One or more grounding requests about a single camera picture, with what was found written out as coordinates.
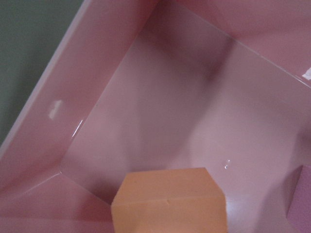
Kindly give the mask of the pink plastic bin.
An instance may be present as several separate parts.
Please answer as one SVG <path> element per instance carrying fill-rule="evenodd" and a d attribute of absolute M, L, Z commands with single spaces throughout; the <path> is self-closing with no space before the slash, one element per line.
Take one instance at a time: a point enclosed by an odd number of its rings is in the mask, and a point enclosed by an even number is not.
<path fill-rule="evenodd" d="M 111 233 L 133 171 L 205 168 L 230 233 L 311 166 L 308 0 L 86 0 L 0 149 L 3 233 Z"/>

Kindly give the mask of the orange foam block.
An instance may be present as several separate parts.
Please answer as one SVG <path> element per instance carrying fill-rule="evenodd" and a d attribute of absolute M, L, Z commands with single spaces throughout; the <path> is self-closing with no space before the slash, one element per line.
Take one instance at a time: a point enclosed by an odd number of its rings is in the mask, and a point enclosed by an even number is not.
<path fill-rule="evenodd" d="M 128 173 L 111 205 L 116 233 L 226 233 L 226 200 L 205 168 Z"/>

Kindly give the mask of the pink foam block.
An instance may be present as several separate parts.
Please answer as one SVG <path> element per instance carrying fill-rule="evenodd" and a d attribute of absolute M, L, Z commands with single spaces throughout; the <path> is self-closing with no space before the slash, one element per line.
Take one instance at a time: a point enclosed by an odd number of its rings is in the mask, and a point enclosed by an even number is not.
<path fill-rule="evenodd" d="M 311 166 L 302 166 L 287 219 L 300 233 L 311 232 Z"/>

